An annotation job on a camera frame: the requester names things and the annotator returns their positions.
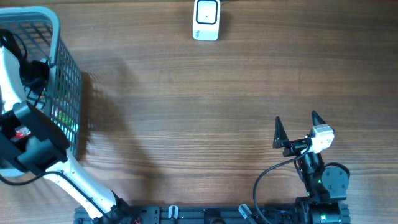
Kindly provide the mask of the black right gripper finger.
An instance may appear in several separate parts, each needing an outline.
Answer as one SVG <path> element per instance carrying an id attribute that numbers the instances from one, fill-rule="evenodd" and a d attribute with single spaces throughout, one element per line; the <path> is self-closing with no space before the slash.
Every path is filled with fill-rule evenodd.
<path id="1" fill-rule="evenodd" d="M 274 149 L 282 148 L 287 145 L 289 139 L 283 127 L 282 121 L 279 116 L 275 117 L 275 133 L 272 147 Z"/>
<path id="2" fill-rule="evenodd" d="M 311 112 L 311 116 L 312 116 L 312 123 L 314 126 L 326 124 L 326 121 L 324 121 L 315 110 Z"/>

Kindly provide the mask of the green clear snack bag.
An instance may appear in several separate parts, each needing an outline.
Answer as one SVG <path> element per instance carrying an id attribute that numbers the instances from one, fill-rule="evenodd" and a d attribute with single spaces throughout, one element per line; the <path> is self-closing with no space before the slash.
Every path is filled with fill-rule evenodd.
<path id="1" fill-rule="evenodd" d="M 70 85 L 57 83 L 52 101 L 52 120 L 61 128 L 68 140 L 74 141 L 78 131 L 75 95 Z"/>

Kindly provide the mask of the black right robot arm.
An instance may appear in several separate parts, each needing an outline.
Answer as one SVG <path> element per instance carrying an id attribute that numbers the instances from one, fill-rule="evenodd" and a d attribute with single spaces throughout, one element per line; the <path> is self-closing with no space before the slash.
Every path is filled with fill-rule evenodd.
<path id="1" fill-rule="evenodd" d="M 347 223 L 346 200 L 350 171 L 337 162 L 325 163 L 321 152 L 328 149 L 335 138 L 335 130 L 316 111 L 312 111 L 313 126 L 302 139 L 290 140 L 282 121 L 275 118 L 272 147 L 283 149 L 284 157 L 293 157 L 294 166 L 304 183 L 306 197 L 298 197 L 292 209 L 296 223 Z"/>

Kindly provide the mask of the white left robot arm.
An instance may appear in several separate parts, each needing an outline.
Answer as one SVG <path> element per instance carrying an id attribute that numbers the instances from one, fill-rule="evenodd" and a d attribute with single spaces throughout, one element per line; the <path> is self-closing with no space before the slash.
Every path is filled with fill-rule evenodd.
<path id="1" fill-rule="evenodd" d="M 6 47 L 1 47 L 1 111 L 8 113 L 27 126 L 29 121 L 46 121 L 59 134 L 52 144 L 68 144 L 66 136 L 41 111 L 25 100 L 22 83 L 17 80 L 20 63 L 17 57 Z M 36 177 L 48 179 L 71 195 L 86 208 L 89 217 L 95 223 L 119 223 L 126 215 L 122 214 L 122 205 L 118 197 L 107 187 L 101 185 L 77 162 L 70 150 L 61 147 L 64 159 L 51 163 Z"/>

